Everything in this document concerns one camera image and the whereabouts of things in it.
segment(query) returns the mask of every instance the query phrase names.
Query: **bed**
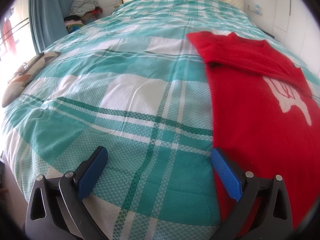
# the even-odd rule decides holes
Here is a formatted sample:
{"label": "bed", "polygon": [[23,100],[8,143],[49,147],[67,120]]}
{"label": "bed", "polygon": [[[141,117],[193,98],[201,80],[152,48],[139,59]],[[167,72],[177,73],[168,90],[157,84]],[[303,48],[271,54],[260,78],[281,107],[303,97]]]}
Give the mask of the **bed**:
{"label": "bed", "polygon": [[204,63],[186,34],[266,39],[302,68],[320,105],[319,79],[243,6],[124,0],[110,17],[49,46],[61,55],[6,107],[2,124],[4,152],[26,200],[38,174],[61,176],[102,145],[108,164],[84,204],[107,237],[209,239],[220,224],[212,107]]}

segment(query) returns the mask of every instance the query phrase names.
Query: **blue curtain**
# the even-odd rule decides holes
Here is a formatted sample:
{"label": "blue curtain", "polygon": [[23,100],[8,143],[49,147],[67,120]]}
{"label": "blue curtain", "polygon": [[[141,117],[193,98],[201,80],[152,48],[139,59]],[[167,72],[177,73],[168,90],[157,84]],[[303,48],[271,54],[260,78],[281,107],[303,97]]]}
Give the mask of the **blue curtain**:
{"label": "blue curtain", "polygon": [[68,35],[63,18],[69,15],[72,2],[73,0],[29,0],[29,22],[37,53]]}

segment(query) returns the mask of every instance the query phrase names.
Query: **silver pin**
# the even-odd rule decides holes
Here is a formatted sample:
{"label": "silver pin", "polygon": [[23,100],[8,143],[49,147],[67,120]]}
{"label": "silver pin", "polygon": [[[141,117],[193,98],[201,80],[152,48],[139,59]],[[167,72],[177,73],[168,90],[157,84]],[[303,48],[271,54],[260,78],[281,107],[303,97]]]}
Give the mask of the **silver pin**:
{"label": "silver pin", "polygon": [[276,180],[281,181],[282,180],[282,176],[281,175],[276,175]]}
{"label": "silver pin", "polygon": [[245,173],[245,175],[248,177],[248,178],[253,178],[253,173],[251,171],[247,171]]}
{"label": "silver pin", "polygon": [[38,175],[37,177],[36,177],[36,180],[37,181],[41,181],[43,179],[43,175]]}
{"label": "silver pin", "polygon": [[67,178],[70,178],[73,176],[73,171],[67,171],[66,174],[64,174]]}

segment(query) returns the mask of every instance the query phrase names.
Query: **blue textured pad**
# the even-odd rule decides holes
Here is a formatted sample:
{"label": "blue textured pad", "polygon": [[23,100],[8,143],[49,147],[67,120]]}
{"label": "blue textured pad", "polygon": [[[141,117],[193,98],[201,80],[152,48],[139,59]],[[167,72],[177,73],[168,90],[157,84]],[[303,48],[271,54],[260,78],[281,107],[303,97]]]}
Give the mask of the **blue textured pad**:
{"label": "blue textured pad", "polygon": [[241,182],[216,149],[211,151],[211,164],[229,196],[238,202],[242,196]]}
{"label": "blue textured pad", "polygon": [[107,162],[108,151],[103,147],[78,182],[79,199],[89,197]]}

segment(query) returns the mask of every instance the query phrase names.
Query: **floor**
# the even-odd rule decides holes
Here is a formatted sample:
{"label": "floor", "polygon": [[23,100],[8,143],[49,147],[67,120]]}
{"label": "floor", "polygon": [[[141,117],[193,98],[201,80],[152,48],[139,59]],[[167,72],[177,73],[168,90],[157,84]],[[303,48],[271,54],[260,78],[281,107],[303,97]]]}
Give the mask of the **floor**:
{"label": "floor", "polygon": [[5,194],[5,202],[7,204],[8,212],[13,218],[13,220],[17,223],[17,225],[22,229],[23,224],[26,220],[27,207],[28,203],[24,199],[18,184],[9,168],[7,159],[5,156],[4,160],[4,188],[9,189],[9,193]]}

